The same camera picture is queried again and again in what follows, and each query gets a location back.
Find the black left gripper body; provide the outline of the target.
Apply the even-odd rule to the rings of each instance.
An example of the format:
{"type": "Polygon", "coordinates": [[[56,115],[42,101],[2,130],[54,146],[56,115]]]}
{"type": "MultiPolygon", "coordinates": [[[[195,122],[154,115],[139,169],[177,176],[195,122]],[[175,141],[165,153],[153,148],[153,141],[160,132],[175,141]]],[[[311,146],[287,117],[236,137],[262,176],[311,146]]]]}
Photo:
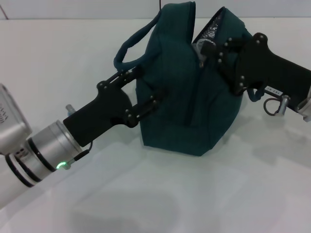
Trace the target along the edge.
{"type": "Polygon", "coordinates": [[[63,124],[74,140],[84,147],[115,125],[127,125],[132,108],[129,97],[115,84],[100,83],[97,97],[63,124]]]}

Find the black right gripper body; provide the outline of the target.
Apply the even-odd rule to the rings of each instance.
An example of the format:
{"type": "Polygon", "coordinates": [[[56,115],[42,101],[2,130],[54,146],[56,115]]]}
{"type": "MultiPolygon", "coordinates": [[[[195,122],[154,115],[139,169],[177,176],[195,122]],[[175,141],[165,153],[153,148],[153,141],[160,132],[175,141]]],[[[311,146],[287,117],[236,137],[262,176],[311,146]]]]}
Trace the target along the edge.
{"type": "Polygon", "coordinates": [[[268,86],[273,96],[289,96],[288,107],[298,113],[311,112],[311,71],[281,58],[268,48],[268,38],[256,33],[247,44],[247,54],[238,56],[235,72],[244,89],[268,86]]]}

